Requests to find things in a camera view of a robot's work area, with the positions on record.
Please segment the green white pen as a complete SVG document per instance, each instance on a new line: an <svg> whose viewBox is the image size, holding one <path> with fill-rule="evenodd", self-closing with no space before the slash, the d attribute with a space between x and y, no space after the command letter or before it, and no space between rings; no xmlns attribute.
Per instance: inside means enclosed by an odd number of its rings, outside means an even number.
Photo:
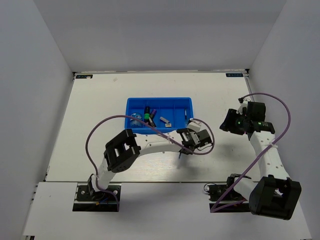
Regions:
<svg viewBox="0 0 320 240"><path fill-rule="evenodd" d="M188 123L188 115L187 115L187 109L184 109L184 121L187 124Z"/></svg>

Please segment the white eraser stick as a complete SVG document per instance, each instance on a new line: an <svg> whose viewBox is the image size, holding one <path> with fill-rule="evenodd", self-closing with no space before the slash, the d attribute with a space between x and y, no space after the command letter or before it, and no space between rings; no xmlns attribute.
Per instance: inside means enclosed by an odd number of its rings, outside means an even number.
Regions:
<svg viewBox="0 0 320 240"><path fill-rule="evenodd" d="M163 116L161 116L159 119L166 124L170 122L168 119L164 118Z"/></svg>

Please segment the purple cap black highlighter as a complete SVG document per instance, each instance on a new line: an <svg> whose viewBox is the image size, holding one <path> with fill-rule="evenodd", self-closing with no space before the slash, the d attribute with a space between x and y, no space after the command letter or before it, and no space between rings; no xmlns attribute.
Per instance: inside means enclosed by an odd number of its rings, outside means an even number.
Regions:
<svg viewBox="0 0 320 240"><path fill-rule="evenodd" d="M155 117L155 115L156 115L156 113L157 113L157 110L156 110L156 109L153 109L153 110L151 111L151 113L149 114L149 117L153 120L154 117Z"/></svg>

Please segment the green cap black highlighter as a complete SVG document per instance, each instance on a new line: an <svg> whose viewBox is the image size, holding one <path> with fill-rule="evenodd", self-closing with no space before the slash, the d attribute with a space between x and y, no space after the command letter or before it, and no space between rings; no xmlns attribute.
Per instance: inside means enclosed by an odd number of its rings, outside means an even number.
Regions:
<svg viewBox="0 0 320 240"><path fill-rule="evenodd" d="M149 120L149 118L150 118L150 107L149 107L149 106L146 106L146 107L144 108L143 119L144 119L144 121L146 122L146 121Z"/></svg>

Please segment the blue white tape roll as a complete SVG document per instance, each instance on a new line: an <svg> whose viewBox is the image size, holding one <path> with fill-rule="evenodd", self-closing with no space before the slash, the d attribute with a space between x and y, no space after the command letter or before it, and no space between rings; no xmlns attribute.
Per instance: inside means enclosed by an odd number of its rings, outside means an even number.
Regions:
<svg viewBox="0 0 320 240"><path fill-rule="evenodd" d="M134 112L131 114L131 119L129 121L129 127L130 128L142 128L143 124L141 121L143 121L143 117L140 113Z"/></svg>

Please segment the yellow cap black highlighter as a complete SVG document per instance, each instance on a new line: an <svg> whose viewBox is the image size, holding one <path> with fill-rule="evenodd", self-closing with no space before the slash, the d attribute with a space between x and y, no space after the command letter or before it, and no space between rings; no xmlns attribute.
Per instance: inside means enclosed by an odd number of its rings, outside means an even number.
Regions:
<svg viewBox="0 0 320 240"><path fill-rule="evenodd" d="M156 127L157 127L156 124L154 123L154 121L153 121L151 118L149 118L148 120L146 120L146 123L147 123L149 126L153 127L153 128L156 128Z"/></svg>

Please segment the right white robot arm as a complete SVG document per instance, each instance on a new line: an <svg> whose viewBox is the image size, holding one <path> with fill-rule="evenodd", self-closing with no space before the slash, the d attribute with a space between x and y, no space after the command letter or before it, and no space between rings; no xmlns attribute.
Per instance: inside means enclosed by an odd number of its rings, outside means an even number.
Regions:
<svg viewBox="0 0 320 240"><path fill-rule="evenodd" d="M220 129L232 134L248 136L258 165L260 181L253 182L242 174L231 174L226 190L218 199L226 196L236 200L240 196L248 201L253 215L290 220L302 192L301 184L293 181L285 170L276 146L275 129L267 122L266 106L262 102L244 101L239 109L230 108Z"/></svg>

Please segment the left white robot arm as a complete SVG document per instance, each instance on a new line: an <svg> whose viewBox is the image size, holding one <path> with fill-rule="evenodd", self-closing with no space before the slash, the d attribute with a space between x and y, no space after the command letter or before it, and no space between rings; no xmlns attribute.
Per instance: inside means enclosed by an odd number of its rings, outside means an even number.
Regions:
<svg viewBox="0 0 320 240"><path fill-rule="evenodd" d="M88 193L96 200L103 198L115 174L128 170L138 157L161 152L191 155L207 146L213 146L213 139L206 129L182 128L161 134L125 129L105 145L103 160L88 179Z"/></svg>

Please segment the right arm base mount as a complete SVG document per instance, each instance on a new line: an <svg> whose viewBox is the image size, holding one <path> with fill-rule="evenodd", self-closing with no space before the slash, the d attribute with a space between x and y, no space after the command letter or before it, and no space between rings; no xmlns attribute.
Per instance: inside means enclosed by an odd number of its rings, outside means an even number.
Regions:
<svg viewBox="0 0 320 240"><path fill-rule="evenodd" d="M226 183L214 183L214 182L208 182L203 186L203 192L208 195L209 200L209 209L214 206L216 201L224 194L224 192L230 187L236 178L238 178L240 174L234 174L232 173L226 180ZM219 209L216 211L216 213L249 213L249 203L243 202L236 204L236 202L244 200L245 198L239 194L238 192L234 191L233 189L227 193L227 195L223 198L221 202L218 203L216 206L217 208L220 208L224 205L231 204L228 207Z"/></svg>

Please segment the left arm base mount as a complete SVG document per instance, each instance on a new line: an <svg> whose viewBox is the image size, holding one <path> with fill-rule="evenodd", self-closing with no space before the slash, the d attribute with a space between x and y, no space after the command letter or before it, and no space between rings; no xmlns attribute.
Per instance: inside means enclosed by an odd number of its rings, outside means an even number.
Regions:
<svg viewBox="0 0 320 240"><path fill-rule="evenodd" d="M78 184L75 192L72 211L93 213L116 213L120 206L111 193L97 192L90 195L87 184Z"/></svg>

